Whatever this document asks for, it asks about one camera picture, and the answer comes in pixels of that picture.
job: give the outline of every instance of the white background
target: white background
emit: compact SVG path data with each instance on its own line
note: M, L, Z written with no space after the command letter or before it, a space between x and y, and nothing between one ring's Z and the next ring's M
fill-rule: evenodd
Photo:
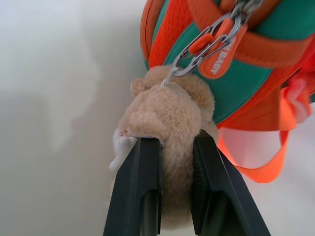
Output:
M145 72L144 3L0 1L1 236L102 235L112 133ZM246 179L273 236L314 235L314 123L293 132L275 182Z

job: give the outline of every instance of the beige plush keychain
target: beige plush keychain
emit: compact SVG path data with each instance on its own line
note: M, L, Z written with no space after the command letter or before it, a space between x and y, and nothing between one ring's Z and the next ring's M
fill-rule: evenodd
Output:
M191 224L191 185L193 140L201 129L215 140L218 130L212 116L215 108L209 87L197 76L172 77L161 85L170 66L150 69L145 78L135 79L135 97L114 134L117 170L127 157L136 138L157 138L162 149L161 226L174 229Z

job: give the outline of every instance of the black clamp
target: black clamp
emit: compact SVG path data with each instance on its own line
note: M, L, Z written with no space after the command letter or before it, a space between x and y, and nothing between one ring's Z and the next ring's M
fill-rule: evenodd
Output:
M120 167L104 236L157 236L161 216L161 146L138 139ZM191 214L199 236L270 236L241 174L205 131L194 140Z

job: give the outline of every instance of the backpack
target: backpack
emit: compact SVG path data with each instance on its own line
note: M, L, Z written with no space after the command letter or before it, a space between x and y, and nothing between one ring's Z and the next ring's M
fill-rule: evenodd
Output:
M238 18L257 2L147 0L140 42L147 68L173 64L204 79L216 100L218 128L280 132L280 150L256 169L238 166L219 139L240 172L267 183L282 170L290 130L310 116L315 101L315 1L264 0Z

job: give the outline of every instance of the orange webbing strap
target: orange webbing strap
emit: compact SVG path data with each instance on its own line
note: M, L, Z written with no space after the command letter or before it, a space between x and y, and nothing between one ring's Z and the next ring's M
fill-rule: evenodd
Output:
M296 126L296 114L294 113L294 108L289 103L288 99L286 98L286 93L290 89L289 87L285 87L281 90L281 101L280 101L280 143L281 148L275 154L270 162L266 165L250 169L244 168L237 165L236 161L233 159L231 154L229 153L224 140L222 137L219 138L218 147L227 157L227 159L243 174L245 174L251 180L258 182L258 183L269 183L276 179L280 174L285 159L285 153L287 149L288 137L290 130L294 129ZM308 91L305 89L300 95L298 100L303 102L304 106L308 109Z
M200 30L222 16L213 0L187 0L187 3ZM294 65L300 60L313 37L301 41L279 41L247 31L237 47L235 59L270 68Z

